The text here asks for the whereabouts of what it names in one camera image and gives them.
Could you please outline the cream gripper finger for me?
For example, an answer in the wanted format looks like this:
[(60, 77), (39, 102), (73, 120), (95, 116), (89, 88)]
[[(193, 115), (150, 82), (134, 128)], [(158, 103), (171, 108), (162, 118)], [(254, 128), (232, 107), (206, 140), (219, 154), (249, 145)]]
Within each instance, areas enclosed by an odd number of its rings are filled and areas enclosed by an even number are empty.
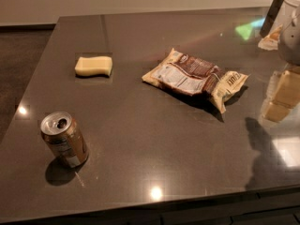
[(266, 37), (262, 38), (258, 43), (258, 47), (266, 51), (276, 51), (278, 49), (278, 38), (281, 30), (282, 26), (280, 25)]

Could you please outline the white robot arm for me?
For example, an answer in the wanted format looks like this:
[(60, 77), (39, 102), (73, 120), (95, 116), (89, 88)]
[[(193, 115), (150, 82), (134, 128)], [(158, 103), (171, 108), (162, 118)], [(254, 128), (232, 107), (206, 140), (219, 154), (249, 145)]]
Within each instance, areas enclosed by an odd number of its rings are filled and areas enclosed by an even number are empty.
[(273, 0), (260, 35), (259, 48), (278, 51), (284, 61), (300, 66), (300, 0)]

